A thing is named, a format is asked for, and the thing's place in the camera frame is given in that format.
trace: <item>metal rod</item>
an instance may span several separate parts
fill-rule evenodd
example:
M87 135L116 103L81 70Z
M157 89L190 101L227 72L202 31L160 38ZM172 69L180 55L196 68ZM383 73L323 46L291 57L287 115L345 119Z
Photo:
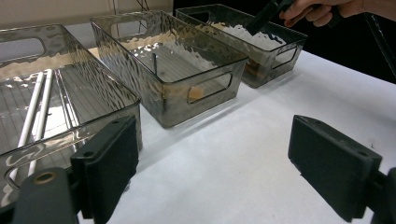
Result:
M44 136L46 119L49 110L50 88L52 85L52 69L47 69L46 72L46 84L44 86L43 98L41 101L40 117L38 118L38 129L35 135L35 140L39 140ZM36 160L30 162L28 175L32 175L35 172L35 164Z
M23 128L21 132L20 141L18 142L18 147L23 147L26 145L27 139L29 137L29 132L32 129L32 120L35 115L35 109L37 107L38 97L40 96L41 87L43 85L44 74L42 72L38 73L37 80L35 81L35 88L33 89L32 98L30 100L29 108L27 110L26 119L23 123ZM15 180L17 176L18 168L14 169L9 177Z
M157 76L157 55L155 53L151 53L151 62L152 62L152 71Z

